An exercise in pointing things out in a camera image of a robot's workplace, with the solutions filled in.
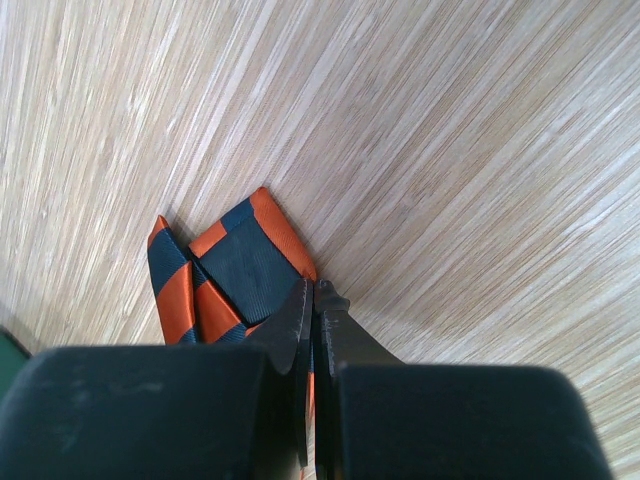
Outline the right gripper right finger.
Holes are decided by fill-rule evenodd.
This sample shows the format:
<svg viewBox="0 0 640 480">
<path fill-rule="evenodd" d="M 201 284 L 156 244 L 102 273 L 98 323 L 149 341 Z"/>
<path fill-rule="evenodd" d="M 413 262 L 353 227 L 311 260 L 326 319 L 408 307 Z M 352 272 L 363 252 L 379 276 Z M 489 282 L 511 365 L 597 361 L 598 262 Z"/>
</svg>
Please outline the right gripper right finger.
<svg viewBox="0 0 640 480">
<path fill-rule="evenodd" d="M 322 280 L 314 292 L 321 479 L 608 479 L 571 382 L 539 366 L 407 364 Z"/>
</svg>

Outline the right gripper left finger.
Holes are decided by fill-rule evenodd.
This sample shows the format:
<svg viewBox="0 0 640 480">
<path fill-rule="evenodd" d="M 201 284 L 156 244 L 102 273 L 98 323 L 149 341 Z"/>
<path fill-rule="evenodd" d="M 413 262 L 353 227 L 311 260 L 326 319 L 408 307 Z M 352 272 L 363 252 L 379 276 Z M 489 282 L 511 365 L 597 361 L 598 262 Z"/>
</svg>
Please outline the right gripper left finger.
<svg viewBox="0 0 640 480">
<path fill-rule="evenodd" d="M 237 344 L 65 347 L 1 406 L 5 479 L 289 479 L 307 454 L 313 285 Z"/>
</svg>

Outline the orange navy striped tie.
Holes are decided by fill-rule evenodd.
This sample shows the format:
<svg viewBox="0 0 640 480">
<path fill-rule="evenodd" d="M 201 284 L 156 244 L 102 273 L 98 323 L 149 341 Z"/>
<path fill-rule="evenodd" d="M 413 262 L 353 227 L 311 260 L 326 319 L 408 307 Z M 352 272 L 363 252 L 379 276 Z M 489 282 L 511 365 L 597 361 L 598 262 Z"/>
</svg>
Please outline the orange navy striped tie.
<svg viewBox="0 0 640 480">
<path fill-rule="evenodd" d="M 188 246 L 158 216 L 147 258 L 166 344 L 257 345 L 291 379 L 295 448 L 307 467 L 317 272 L 269 190 L 255 190 Z"/>
</svg>

